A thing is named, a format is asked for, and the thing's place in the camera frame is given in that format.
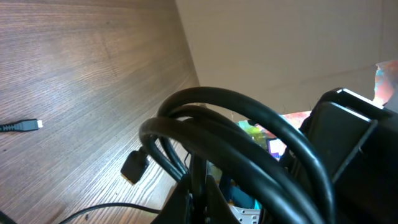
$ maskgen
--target black cable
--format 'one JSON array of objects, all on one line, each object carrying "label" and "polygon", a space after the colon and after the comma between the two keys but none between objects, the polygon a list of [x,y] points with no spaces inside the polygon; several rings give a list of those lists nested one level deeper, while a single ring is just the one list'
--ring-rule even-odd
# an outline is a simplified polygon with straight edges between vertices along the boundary
[{"label": "black cable", "polygon": [[187,166],[187,159],[188,159],[188,156],[190,155],[190,153],[189,152],[187,152],[187,155],[185,156],[185,159],[184,159],[184,165],[185,165],[185,167],[188,169],[188,166]]},{"label": "black cable", "polygon": [[193,106],[193,105],[180,106],[178,108],[175,108],[168,115],[169,118],[182,118],[185,116],[192,118],[209,119],[211,121],[222,124],[223,126],[226,126],[227,128],[238,132],[239,134],[242,134],[242,136],[244,136],[245,138],[251,139],[251,137],[245,131],[243,131],[243,129],[241,129],[230,119],[208,108],[204,108],[202,106]]},{"label": "black cable", "polygon": [[299,205],[312,223],[324,223],[318,208],[301,188],[300,184],[279,165],[279,163],[261,146],[248,140],[232,129],[205,119],[189,119],[187,122],[223,138],[232,144],[242,155],[246,156],[264,172],[272,177],[290,196],[290,200]]},{"label": "black cable", "polygon": [[172,138],[195,155],[228,172],[241,188],[254,196],[282,223],[310,223],[301,208],[260,167],[233,146],[208,131],[170,118],[152,118],[141,125],[139,138],[148,150],[158,150],[152,136]]},{"label": "black cable", "polygon": [[0,211],[0,223],[1,224],[17,224],[10,217]]},{"label": "black cable", "polygon": [[266,209],[264,207],[260,209],[259,224],[266,224]]},{"label": "black cable", "polygon": [[167,157],[170,159],[170,162],[182,175],[186,174],[188,171],[186,170],[185,166],[182,164],[182,161],[178,157],[177,153],[174,151],[172,143],[164,138],[159,138],[159,141]]},{"label": "black cable", "polygon": [[160,210],[158,209],[153,209],[153,208],[147,208],[141,205],[136,205],[133,203],[121,203],[121,202],[116,202],[116,203],[104,203],[101,205],[95,205],[92,207],[88,207],[85,208],[83,210],[80,210],[78,212],[73,213],[72,215],[70,215],[68,218],[62,220],[59,224],[66,224],[70,221],[72,221],[74,218],[78,217],[79,215],[82,215],[86,212],[90,212],[92,210],[96,210],[96,209],[100,209],[100,208],[108,208],[108,207],[129,207],[129,208],[136,208],[145,212],[150,212],[150,213],[155,213],[155,214],[159,214]]},{"label": "black cable", "polygon": [[209,103],[235,111],[275,134],[300,160],[312,183],[322,215],[327,223],[335,223],[335,194],[328,172],[309,140],[286,119],[260,102],[230,90],[197,87],[179,91],[168,97],[158,116],[168,116],[175,108],[189,103]]},{"label": "black cable", "polygon": [[148,155],[153,158],[153,160],[156,161],[156,163],[158,163],[163,168],[163,170],[165,170],[178,183],[182,178],[181,172],[168,159],[166,159],[162,152],[157,148],[155,140],[156,136],[152,136],[152,141],[150,142],[150,145],[143,145],[143,149],[146,153],[148,153]]},{"label": "black cable", "polygon": [[191,214],[192,220],[205,220],[206,209],[206,176],[207,176],[207,161],[202,157],[192,154],[190,163],[190,177],[192,194],[193,212]]}]

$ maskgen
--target white wall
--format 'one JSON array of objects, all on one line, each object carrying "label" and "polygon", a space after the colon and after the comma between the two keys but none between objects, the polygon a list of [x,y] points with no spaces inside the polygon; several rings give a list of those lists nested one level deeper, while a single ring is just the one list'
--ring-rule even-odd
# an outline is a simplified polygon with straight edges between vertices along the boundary
[{"label": "white wall", "polygon": [[291,113],[310,110],[339,86],[373,99],[374,65],[398,52],[396,2],[177,0],[177,6],[202,86],[239,91]]}]

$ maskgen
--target wooden desk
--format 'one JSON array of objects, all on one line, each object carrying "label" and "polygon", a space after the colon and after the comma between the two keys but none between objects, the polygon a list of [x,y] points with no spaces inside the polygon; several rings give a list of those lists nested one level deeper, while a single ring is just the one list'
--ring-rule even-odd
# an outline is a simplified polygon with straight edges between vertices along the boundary
[{"label": "wooden desk", "polygon": [[[161,208],[174,181],[158,165],[135,186],[119,170],[139,125],[197,85],[174,1],[0,1],[0,123],[44,124],[0,134],[0,210],[43,224],[105,202]],[[154,217],[107,208],[74,223]]]}]

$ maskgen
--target cable bundle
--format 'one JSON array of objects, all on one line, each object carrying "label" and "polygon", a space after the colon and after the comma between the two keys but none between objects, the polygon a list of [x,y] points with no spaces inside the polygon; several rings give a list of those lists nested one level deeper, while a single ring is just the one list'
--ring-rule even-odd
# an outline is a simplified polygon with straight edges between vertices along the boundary
[{"label": "cable bundle", "polygon": [[[300,184],[237,125],[212,110],[187,105],[190,103],[208,103],[235,111],[275,134],[307,171],[318,206]],[[142,124],[139,137],[146,153],[176,181],[188,170],[169,139],[180,142],[195,156],[227,172],[279,223],[335,223],[333,185],[311,143],[283,117],[250,97],[212,87],[182,90],[164,101],[156,118]],[[157,148],[156,139],[169,159]]]}]

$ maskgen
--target cable plug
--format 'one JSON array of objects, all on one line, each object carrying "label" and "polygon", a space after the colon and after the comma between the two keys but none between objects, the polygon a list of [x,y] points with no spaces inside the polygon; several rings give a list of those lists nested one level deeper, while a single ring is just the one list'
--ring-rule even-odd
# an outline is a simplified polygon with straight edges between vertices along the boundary
[{"label": "cable plug", "polygon": [[15,123],[0,125],[0,133],[5,132],[28,132],[36,131],[39,128],[43,128],[43,122],[37,119],[27,119],[23,121],[18,121]]},{"label": "cable plug", "polygon": [[148,168],[147,156],[144,149],[140,147],[138,151],[132,151],[124,162],[121,173],[131,184],[136,184]]}]

